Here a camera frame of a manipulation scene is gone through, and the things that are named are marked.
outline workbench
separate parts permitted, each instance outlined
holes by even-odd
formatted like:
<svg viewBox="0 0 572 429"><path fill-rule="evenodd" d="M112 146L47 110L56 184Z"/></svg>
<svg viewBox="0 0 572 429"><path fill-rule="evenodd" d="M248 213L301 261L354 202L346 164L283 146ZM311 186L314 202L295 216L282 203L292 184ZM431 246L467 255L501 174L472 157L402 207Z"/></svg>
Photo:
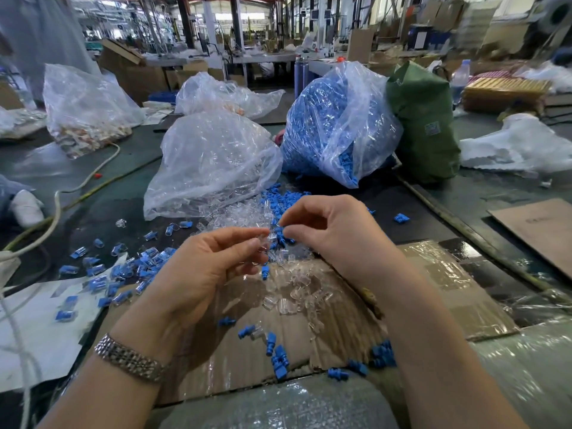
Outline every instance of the workbench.
<svg viewBox="0 0 572 429"><path fill-rule="evenodd" d="M458 118L454 125L460 138L482 136L501 127L494 116L477 114ZM283 125L268 126L267 129L275 134L283 127ZM135 252L141 247L142 236L145 233L164 229L173 221L168 218L158 218L147 222L142 216L143 195L161 162L160 144L163 134L154 133L153 128L153 126L140 126L133 129L130 137L119 142L122 151L118 158L103 168L103 178L91 181L83 192L142 164L149 164L113 182L63 215L57 230L45 243L52 258L52 266L43 278L44 281L56 277L57 269L67 262L69 253L77 247L91 244L97 237L114 242L121 241L128 246L130 252ZM559 125L554 129L559 135L572 138L572 130L568 126ZM46 205L45 211L48 215L54 211L52 197L55 190L77 186L96 165L115 151L107 147L87 156L69 160L60 148L51 142L46 130L38 132L31 140L17 144L0 143L0 147L3 157L0 162L0 174L36 188L35 194ZM303 177L296 181L295 176L283 174L280 181L287 184L290 190L307 190L313 194L325 195L348 193L363 201L370 209L376 210L374 215L376 221L396 244L424 239L439 242L459 259L462 266L494 299L511 308L510 314L519 326L538 324L563 315L559 308L552 307L531 286L507 274L476 251L471 244L414 197L390 170L374 172L362 179L360 187L355 190L344 188L329 178ZM511 174L462 169L454 179L441 184L414 186L427 197L451 210L504 255L522 265L527 265L529 271L562 292L570 294L572 287L569 280L510 232L495 223L487 210L507 208L551 197L561 197L572 202L571 181L570 172L555 174L553 187L546 190L539 187L538 180L524 179ZM62 204L73 201L79 195L81 193L63 195ZM398 225L393 221L397 213L404 213L411 218L407 226ZM127 221L125 229L115 226L115 222L120 218ZM2 228L0 231L2 246L17 233L18 230L10 227ZM27 268L18 270L13 277L13 284L23 280L24 276L32 271L39 270L45 263L36 251L27 253L22 261ZM518 298L523 296L527 297L528 306L536 305L538 308L527 310L520 307ZM93 336L90 334L83 338L86 349L92 346L92 341ZM32 390L38 418L45 413L46 400L60 383L44 382ZM240 394L240 392L232 393L230 397ZM0 410L4 416L3 427L6 429L17 427L19 424L20 401L20 393L0 394Z"/></svg>

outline wrist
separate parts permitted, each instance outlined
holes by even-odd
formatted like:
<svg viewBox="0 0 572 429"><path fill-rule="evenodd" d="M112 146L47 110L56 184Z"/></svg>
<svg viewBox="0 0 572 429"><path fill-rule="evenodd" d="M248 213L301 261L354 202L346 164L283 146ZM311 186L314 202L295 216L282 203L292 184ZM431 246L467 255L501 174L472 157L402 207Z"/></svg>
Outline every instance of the wrist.
<svg viewBox="0 0 572 429"><path fill-rule="evenodd" d="M141 355L167 365L177 352L183 333L171 314L141 298L119 318L109 335Z"/></svg>

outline plastic bottle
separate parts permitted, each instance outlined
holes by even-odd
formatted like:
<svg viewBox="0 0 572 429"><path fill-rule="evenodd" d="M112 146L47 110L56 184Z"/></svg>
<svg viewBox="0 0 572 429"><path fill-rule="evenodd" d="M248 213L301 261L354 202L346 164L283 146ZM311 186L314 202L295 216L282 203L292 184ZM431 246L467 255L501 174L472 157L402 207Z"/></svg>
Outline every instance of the plastic bottle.
<svg viewBox="0 0 572 429"><path fill-rule="evenodd" d="M468 79L471 76L471 61L463 60L460 68L453 73L451 79L451 93L453 95L454 105L461 102L461 93L467 87Z"/></svg>

